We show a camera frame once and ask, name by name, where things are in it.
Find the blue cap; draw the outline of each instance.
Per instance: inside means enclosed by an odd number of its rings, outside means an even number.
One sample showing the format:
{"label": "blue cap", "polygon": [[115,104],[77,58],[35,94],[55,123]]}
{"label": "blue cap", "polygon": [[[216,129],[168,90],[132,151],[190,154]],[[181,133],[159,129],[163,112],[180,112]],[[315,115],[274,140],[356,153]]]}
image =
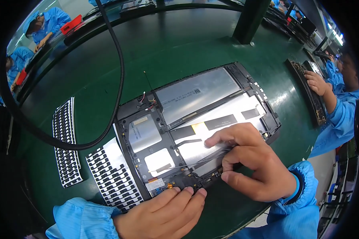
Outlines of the blue cap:
{"label": "blue cap", "polygon": [[31,23],[31,21],[35,20],[36,17],[38,16],[38,13],[40,11],[36,11],[35,13],[33,13],[30,17],[28,17],[28,19],[25,21],[24,26],[23,26],[23,33],[27,34],[27,30],[29,28],[29,24]]}

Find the woman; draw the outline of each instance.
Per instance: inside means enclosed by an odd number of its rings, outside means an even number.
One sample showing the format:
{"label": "woman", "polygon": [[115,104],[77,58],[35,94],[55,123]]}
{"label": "woman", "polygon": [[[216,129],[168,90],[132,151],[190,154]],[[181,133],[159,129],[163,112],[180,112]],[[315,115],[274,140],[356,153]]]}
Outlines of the woman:
{"label": "woman", "polygon": [[40,15],[39,11],[33,13],[25,21],[23,32],[26,37],[33,37],[33,41],[36,43],[33,52],[36,53],[51,36],[59,32],[60,28],[70,21],[71,18],[66,12],[54,7]]}

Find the black cable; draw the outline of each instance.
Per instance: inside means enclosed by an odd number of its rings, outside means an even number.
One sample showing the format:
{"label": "black cable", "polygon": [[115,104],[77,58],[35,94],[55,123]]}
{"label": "black cable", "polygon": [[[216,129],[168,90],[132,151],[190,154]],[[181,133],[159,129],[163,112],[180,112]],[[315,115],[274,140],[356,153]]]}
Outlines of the black cable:
{"label": "black cable", "polygon": [[112,128],[113,121],[114,120],[117,121],[117,111],[118,111],[118,108],[120,105],[122,87],[124,85],[124,74],[125,74],[124,58],[122,57],[120,44],[117,40],[117,37],[115,36],[112,26],[110,25],[109,19],[106,16],[104,7],[101,5],[100,0],[96,0],[96,3],[98,5],[98,8],[99,8],[103,18],[104,18],[105,24],[108,27],[110,35],[111,35],[111,37],[114,41],[115,47],[117,49],[118,56],[120,58],[120,86],[118,89],[117,99],[115,101],[115,106],[113,109],[112,117],[110,118],[110,121],[109,121],[105,131],[94,141],[91,141],[86,144],[80,144],[80,145],[70,144],[70,143],[60,141],[60,140],[48,135],[47,133],[45,133],[38,127],[36,127],[32,122],[30,122],[25,117],[25,115],[20,111],[18,105],[14,101],[14,98],[11,94],[11,91],[10,91],[10,88],[9,88],[9,85],[7,82],[6,73],[5,73],[6,72],[5,71],[5,61],[6,61],[5,58],[0,64],[0,93],[1,93],[1,97],[3,98],[3,101],[5,103],[5,106],[7,107],[10,114],[13,116],[14,120],[19,122],[19,124],[21,124],[26,130],[28,130],[31,134],[36,136],[38,139],[44,141],[45,143],[47,143],[49,145],[55,146],[57,148],[65,149],[65,150],[86,150],[86,149],[89,149],[89,148],[95,146],[102,139],[104,139],[105,136],[109,133],[110,129]]}

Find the red box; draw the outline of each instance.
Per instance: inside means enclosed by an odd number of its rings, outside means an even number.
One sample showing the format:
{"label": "red box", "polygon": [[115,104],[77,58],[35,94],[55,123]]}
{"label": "red box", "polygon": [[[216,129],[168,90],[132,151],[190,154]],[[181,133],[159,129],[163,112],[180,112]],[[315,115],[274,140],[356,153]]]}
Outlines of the red box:
{"label": "red box", "polygon": [[25,72],[25,68],[21,71],[19,77],[17,78],[16,85],[21,85],[27,76],[27,73]]}
{"label": "red box", "polygon": [[80,14],[72,21],[65,23],[65,25],[62,26],[62,28],[60,28],[62,34],[66,35],[70,30],[75,28],[75,26],[79,25],[81,23],[81,20],[82,20],[82,16]]}

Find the green table surface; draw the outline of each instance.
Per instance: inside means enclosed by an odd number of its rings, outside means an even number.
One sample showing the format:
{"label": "green table surface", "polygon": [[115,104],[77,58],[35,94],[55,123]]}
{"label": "green table surface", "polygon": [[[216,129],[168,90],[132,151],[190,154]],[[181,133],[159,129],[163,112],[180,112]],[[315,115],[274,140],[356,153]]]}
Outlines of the green table surface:
{"label": "green table surface", "polygon": [[[205,69],[239,61],[263,88],[279,115],[281,133],[271,147],[282,162],[290,166],[308,158],[319,133],[312,127],[301,91],[284,64],[287,58],[299,62],[308,58],[302,51],[303,46],[295,40],[262,26],[254,36],[254,46],[240,45],[231,38],[239,14],[219,9],[186,9],[148,15],[115,26],[125,58],[121,102],[150,90],[144,71],[151,87],[157,88]],[[75,97],[78,143],[94,140],[105,129],[114,107],[120,72],[110,35],[101,34],[106,40],[95,44],[96,38],[101,37],[95,36],[73,50],[38,83],[40,86],[34,93],[39,96],[31,94],[24,103],[23,112],[50,135],[54,110],[71,96]],[[78,57],[89,51],[95,54],[85,59]],[[100,144],[113,137],[112,130]],[[103,203],[85,161],[85,156],[94,150],[78,152],[84,181],[64,189],[53,147],[22,130],[17,156],[28,163],[33,198],[48,226],[54,223],[53,206],[62,205],[70,198]],[[251,173],[244,167],[241,172]],[[268,203],[250,200],[223,181],[216,182],[208,189],[198,224],[186,238],[222,238],[251,222],[268,206]]]}

